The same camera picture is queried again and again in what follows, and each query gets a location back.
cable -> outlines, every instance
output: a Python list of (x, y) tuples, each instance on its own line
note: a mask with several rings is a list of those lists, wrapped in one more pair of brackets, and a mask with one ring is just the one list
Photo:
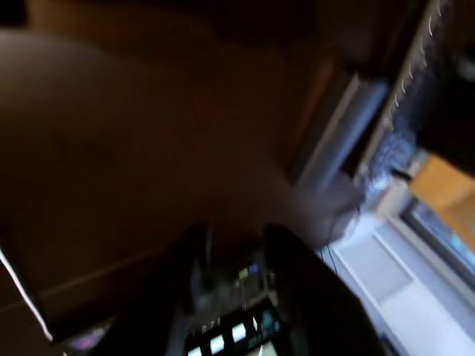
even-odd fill
[(45, 334), (45, 337), (49, 341), (53, 341), (53, 335), (48, 330), (48, 327), (46, 326), (45, 320), (43, 319), (43, 317), (40, 315), (38, 309), (33, 304), (33, 301), (28, 296), (28, 293), (24, 290), (22, 282), (20, 282), (20, 279), (16, 275), (15, 270), (11, 266), (10, 262), (8, 261), (7, 257), (4, 255), (1, 248), (0, 248), (0, 260), (3, 263), (3, 266), (5, 267), (5, 269), (7, 269), (8, 274), (10, 275), (13, 283), (15, 283), (16, 288), (20, 292), (20, 295), (22, 296), (23, 300), (26, 302), (28, 308), (30, 308), (31, 312), (33, 313), (35, 318), (38, 320), (39, 325), (42, 327), (43, 334)]
[(332, 252), (331, 252), (330, 247), (328, 245), (327, 245), (327, 248), (328, 248), (328, 253), (330, 254), (330, 258), (332, 259), (333, 268), (335, 269), (335, 274), (338, 276), (338, 271), (336, 270), (336, 264), (335, 264), (335, 261), (333, 260)]
[[(361, 216), (361, 206), (359, 205), (357, 208), (356, 208), (356, 211), (357, 211), (357, 215), (356, 215), (356, 218), (355, 218), (355, 224), (354, 224), (354, 229), (353, 229), (353, 232), (351, 233), (350, 236), (353, 236), (353, 234), (355, 233), (356, 231), (356, 227), (358, 226), (359, 224), (359, 218)], [(337, 217), (333, 220), (333, 224), (332, 224), (332, 228), (330, 230), (330, 234), (328, 236), (328, 241), (327, 241), (327, 249), (328, 249), (328, 254), (330, 255), (330, 258), (332, 260), (332, 263), (333, 263), (333, 268), (335, 269), (335, 274), (338, 276), (338, 271), (336, 270), (336, 264), (335, 264), (335, 261), (333, 259), (333, 256), (332, 256), (332, 252), (330, 250), (330, 242), (331, 242), (331, 239), (332, 239), (332, 235), (333, 235), (333, 230), (335, 230), (335, 226), (337, 224), (337, 222), (342, 219), (344, 217), (344, 214), (341, 216), (341, 217)]]

bright light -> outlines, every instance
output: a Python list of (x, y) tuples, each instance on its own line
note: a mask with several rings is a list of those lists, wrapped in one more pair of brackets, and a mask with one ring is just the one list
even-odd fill
[(249, 276), (249, 272), (247, 271), (247, 268), (243, 269), (242, 271), (239, 272), (239, 279), (240, 280), (245, 280)]
[(224, 340), (223, 340), (223, 335), (220, 335), (218, 337), (215, 337), (209, 342), (209, 345), (211, 346), (211, 353), (212, 355), (218, 353), (219, 351), (224, 349)]
[(189, 353), (188, 356), (201, 356), (201, 349), (197, 347), (196, 349), (192, 349)]
[(232, 328), (232, 339), (236, 342), (239, 340), (242, 340), (246, 337), (246, 327), (244, 324), (239, 324), (236, 325), (234, 328)]

window frame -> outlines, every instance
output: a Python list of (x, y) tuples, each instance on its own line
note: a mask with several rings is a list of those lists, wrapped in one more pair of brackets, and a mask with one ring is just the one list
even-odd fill
[(401, 213), (401, 219), (423, 240), (442, 260), (467, 284), (468, 288), (475, 291), (475, 273), (467, 263), (456, 255), (456, 251), (442, 239), (428, 230), (413, 212), (423, 205), (417, 198), (413, 198)]

window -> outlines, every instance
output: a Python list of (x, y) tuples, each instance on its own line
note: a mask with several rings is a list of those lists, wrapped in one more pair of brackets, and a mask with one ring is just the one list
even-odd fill
[(414, 199), (402, 219), (475, 290), (475, 253), (428, 205)]

display screen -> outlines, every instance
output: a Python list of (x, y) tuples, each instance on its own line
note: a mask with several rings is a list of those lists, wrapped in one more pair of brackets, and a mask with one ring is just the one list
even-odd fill
[(217, 354), (219, 351), (224, 349), (224, 339), (223, 335), (215, 337), (209, 342), (212, 355)]
[(232, 328), (232, 339), (236, 342), (241, 341), (246, 337), (246, 327), (243, 323)]
[(246, 356), (277, 356), (277, 352), (275, 352), (272, 343), (266, 343), (265, 345), (259, 346), (255, 350), (252, 350)]

